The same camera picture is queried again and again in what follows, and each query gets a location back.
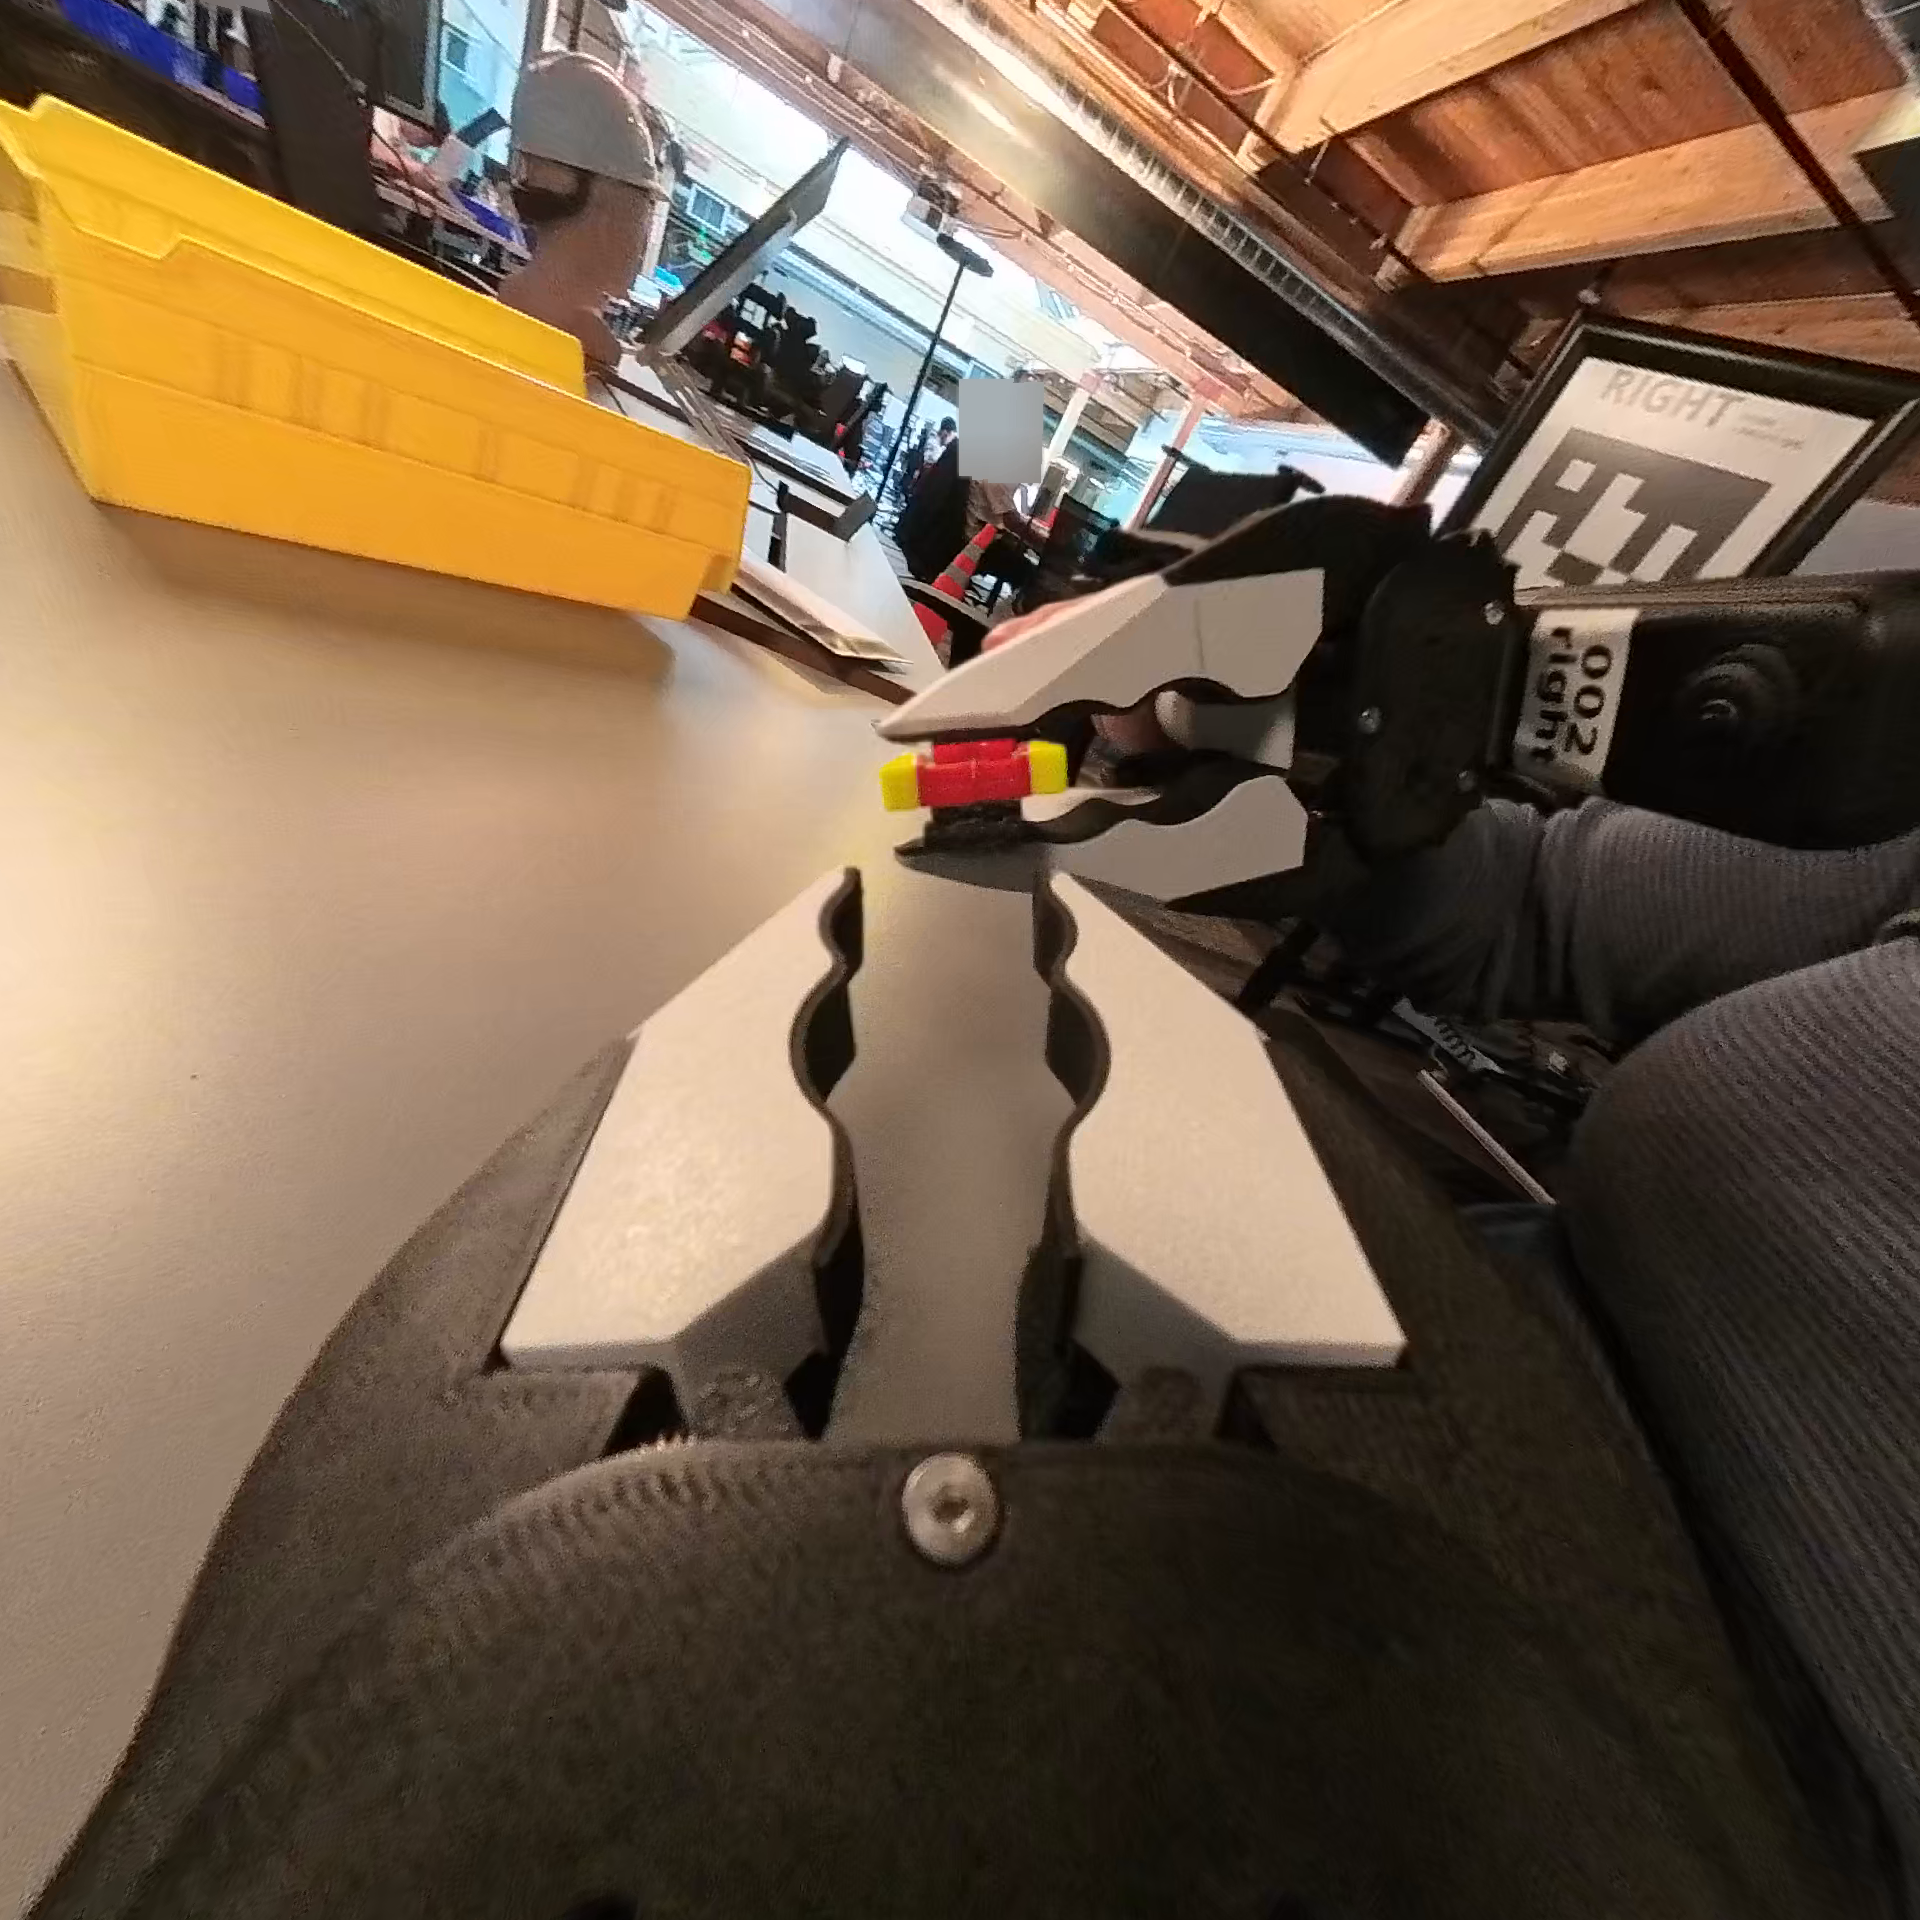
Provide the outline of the person's right forearm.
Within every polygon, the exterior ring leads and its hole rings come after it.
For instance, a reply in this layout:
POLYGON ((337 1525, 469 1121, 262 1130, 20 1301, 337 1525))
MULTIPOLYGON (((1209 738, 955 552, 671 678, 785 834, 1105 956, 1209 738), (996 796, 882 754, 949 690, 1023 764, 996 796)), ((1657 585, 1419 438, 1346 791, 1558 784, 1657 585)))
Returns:
POLYGON ((1787 849, 1610 799, 1489 799, 1439 848, 1370 871, 1324 927, 1349 969, 1431 1015, 1626 1044, 1869 946, 1915 898, 1915 831, 1787 849))

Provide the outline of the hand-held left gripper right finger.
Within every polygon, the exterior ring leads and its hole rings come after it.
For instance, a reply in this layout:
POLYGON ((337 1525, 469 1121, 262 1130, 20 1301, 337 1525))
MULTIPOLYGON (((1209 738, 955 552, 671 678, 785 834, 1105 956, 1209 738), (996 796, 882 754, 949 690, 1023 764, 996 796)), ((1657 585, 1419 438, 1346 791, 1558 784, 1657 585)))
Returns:
POLYGON ((1041 879, 1044 1065, 1070 1109, 1023 1273, 1023 1426, 1157 1377, 1219 1429, 1249 1373, 1386 1373, 1406 1333, 1262 1031, 1082 879, 1041 879))

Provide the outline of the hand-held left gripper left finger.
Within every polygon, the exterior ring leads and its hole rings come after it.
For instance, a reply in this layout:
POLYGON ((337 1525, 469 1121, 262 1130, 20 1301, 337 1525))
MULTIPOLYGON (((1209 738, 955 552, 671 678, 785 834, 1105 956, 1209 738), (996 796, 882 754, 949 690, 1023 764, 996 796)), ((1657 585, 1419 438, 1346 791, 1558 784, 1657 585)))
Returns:
POLYGON ((630 1032, 501 1330, 518 1376, 661 1381, 796 1426, 858 1319, 860 1228, 829 1092, 854 1057, 862 877, 829 868, 630 1032))

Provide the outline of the black computer monitor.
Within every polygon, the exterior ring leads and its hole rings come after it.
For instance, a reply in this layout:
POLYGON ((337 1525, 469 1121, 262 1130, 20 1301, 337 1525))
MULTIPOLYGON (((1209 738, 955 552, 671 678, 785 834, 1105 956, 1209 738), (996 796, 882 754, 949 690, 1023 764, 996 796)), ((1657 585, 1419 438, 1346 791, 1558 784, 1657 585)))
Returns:
POLYGON ((441 106, 441 1, 247 1, 261 110, 276 177, 299 210, 381 241, 374 112, 430 143, 441 106))

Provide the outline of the brown paper envelope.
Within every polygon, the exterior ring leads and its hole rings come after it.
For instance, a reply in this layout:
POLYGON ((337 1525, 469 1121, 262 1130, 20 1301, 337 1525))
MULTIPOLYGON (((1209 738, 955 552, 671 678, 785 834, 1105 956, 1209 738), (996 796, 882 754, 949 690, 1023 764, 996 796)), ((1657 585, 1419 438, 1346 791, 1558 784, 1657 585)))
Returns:
POLYGON ((779 567, 743 560, 730 588, 694 593, 691 617, 890 705, 914 692, 911 654, 779 567))

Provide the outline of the yellow plastic bin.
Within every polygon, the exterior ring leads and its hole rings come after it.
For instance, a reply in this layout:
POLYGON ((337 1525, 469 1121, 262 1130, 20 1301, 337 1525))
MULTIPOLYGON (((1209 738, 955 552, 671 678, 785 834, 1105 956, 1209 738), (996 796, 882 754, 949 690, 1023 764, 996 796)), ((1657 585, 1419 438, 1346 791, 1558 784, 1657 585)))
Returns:
POLYGON ((588 398, 569 334, 71 102, 2 106, 4 352, 106 504, 659 617, 745 463, 588 398))

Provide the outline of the grey back computer monitor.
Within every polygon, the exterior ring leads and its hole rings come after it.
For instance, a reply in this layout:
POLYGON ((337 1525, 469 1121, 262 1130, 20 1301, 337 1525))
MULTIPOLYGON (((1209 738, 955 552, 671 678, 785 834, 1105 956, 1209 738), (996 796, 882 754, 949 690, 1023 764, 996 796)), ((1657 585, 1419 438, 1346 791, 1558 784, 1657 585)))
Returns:
POLYGON ((636 356, 646 362, 663 362, 684 354, 757 280, 757 274, 826 212, 847 150, 850 141, 839 137, 828 154, 817 160, 767 210, 731 238, 708 268, 679 294, 665 298, 636 336, 636 356))

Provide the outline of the red yellow black lego assembly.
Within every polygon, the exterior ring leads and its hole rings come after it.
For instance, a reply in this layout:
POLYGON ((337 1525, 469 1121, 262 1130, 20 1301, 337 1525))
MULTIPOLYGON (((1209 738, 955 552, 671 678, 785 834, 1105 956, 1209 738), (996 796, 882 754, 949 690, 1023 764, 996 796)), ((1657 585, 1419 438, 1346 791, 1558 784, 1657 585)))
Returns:
POLYGON ((1030 837, 1027 799, 1065 792, 1070 751, 1044 738, 927 743, 887 758, 877 780, 884 809, 926 817, 901 857, 1002 853, 1030 837))

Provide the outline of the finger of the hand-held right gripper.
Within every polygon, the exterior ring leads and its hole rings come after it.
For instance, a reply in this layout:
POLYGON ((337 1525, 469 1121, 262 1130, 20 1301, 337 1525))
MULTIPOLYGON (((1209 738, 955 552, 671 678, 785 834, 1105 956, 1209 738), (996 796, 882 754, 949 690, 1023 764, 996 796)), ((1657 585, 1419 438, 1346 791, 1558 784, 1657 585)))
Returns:
POLYGON ((1071 877, 1177 904, 1228 895, 1305 864, 1309 816, 1284 774, 1199 758, 1166 786, 931 810, 895 848, 911 873, 982 890, 1071 877))
POLYGON ((875 727, 895 744, 1022 735, 1060 714, 1126 712, 1171 687, 1281 697, 1322 639, 1325 573, 1119 583, 941 674, 875 727))

